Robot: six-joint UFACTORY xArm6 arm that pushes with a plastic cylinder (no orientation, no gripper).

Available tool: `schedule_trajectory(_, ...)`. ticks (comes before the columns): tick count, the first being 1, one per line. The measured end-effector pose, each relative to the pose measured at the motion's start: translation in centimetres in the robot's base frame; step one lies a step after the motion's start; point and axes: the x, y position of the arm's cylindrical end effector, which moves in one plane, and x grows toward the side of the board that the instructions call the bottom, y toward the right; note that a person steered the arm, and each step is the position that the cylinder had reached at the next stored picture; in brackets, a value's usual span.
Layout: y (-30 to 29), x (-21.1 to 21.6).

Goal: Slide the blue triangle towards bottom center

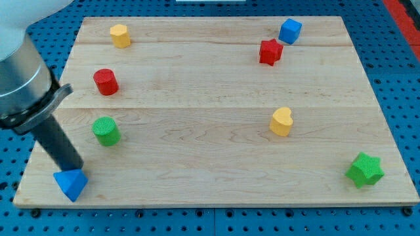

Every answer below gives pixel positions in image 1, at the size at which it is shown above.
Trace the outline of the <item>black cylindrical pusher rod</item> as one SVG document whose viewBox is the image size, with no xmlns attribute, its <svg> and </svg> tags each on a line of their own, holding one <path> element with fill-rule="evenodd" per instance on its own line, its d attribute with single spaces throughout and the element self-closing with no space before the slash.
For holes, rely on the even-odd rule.
<svg viewBox="0 0 420 236">
<path fill-rule="evenodd" d="M 60 170 L 83 168 L 84 161 L 53 115 L 35 126 L 31 133 Z"/>
</svg>

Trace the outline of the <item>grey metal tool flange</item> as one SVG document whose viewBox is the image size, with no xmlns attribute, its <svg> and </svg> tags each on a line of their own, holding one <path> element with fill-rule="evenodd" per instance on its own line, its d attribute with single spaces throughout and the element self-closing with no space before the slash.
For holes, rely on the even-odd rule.
<svg viewBox="0 0 420 236">
<path fill-rule="evenodd" d="M 60 103 L 73 92 L 71 84 L 53 83 L 49 91 L 32 107 L 12 115 L 1 116 L 1 128 L 11 129 L 16 134 L 30 132 L 48 118 Z"/>
</svg>

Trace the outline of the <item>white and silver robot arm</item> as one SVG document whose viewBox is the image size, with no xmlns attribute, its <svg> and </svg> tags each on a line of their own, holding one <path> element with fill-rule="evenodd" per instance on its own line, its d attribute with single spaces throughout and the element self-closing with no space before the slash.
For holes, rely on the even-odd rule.
<svg viewBox="0 0 420 236">
<path fill-rule="evenodd" d="M 40 57 L 27 28 L 71 3 L 70 0 L 1 2 L 1 128 L 32 133 L 61 170 L 83 160 L 53 116 L 73 91 L 60 85 Z"/>
</svg>

